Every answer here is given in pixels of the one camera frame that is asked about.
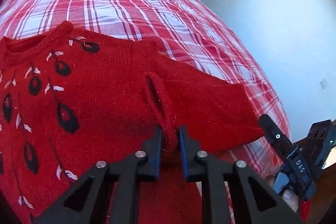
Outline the right hand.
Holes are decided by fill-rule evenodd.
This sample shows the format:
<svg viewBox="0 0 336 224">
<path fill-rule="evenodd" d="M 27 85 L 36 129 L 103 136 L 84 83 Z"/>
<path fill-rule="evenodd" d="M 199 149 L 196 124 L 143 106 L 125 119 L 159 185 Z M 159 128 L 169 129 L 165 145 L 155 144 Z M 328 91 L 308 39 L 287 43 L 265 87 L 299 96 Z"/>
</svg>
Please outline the right hand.
<svg viewBox="0 0 336 224">
<path fill-rule="evenodd" d="M 269 168 L 269 174 L 265 177 L 265 181 L 273 187 L 275 181 L 275 175 L 280 170 L 280 166 L 275 165 Z M 298 211 L 299 198 L 298 196 L 291 190 L 285 190 L 282 194 L 282 199 L 286 202 L 286 204 L 294 211 Z"/>
</svg>

